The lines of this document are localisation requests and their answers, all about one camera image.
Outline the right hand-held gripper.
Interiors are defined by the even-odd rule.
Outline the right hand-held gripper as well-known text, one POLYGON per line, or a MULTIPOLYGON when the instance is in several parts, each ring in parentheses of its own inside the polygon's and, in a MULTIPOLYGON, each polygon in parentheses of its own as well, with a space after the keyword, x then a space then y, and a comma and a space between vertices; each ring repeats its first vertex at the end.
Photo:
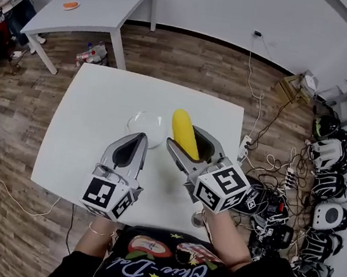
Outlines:
POLYGON ((238 164, 225 156, 221 143, 206 130, 193 126, 199 159, 191 157, 174 139, 166 148, 180 171, 188 174, 185 187, 192 202, 215 214, 240 203, 250 183, 238 164))

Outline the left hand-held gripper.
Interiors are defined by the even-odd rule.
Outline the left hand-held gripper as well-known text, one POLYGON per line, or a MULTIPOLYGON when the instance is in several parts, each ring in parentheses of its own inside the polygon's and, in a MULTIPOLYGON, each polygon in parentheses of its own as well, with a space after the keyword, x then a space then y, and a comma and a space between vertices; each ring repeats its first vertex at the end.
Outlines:
POLYGON ((124 136, 108 146, 100 160, 102 165, 88 176, 79 200, 91 214, 118 222, 137 201, 143 191, 138 180, 113 169, 137 176, 145 163, 147 148, 148 138, 143 132, 124 136))

